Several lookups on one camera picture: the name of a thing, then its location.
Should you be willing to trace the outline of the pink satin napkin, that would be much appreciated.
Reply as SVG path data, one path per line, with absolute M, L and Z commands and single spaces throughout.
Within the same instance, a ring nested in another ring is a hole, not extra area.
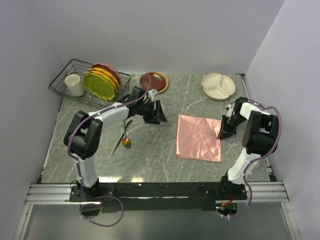
M 221 121 L 218 119 L 178 116 L 176 156 L 208 162 L 222 161 L 221 140 L 218 134 Z

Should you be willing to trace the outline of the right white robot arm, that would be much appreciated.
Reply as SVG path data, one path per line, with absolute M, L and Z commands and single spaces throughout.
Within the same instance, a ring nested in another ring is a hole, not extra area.
M 237 98 L 226 108 L 217 138 L 224 140 L 237 134 L 237 127 L 246 122 L 242 137 L 242 151 L 234 165 L 221 177 L 218 193 L 223 199 L 245 193 L 247 177 L 258 161 L 272 154 L 280 140 L 282 120 L 259 103 L 246 97 Z

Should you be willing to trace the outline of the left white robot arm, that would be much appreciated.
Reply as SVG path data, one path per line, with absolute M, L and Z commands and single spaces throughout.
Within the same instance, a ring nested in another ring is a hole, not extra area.
M 75 161 L 77 187 L 86 200 L 94 201 L 99 196 L 100 183 L 94 155 L 99 148 L 103 129 L 136 115 L 142 116 L 146 124 L 166 123 L 161 101 L 155 99 L 157 94 L 156 89 L 134 87 L 130 94 L 106 108 L 76 112 L 63 143 L 67 146 L 67 154 Z

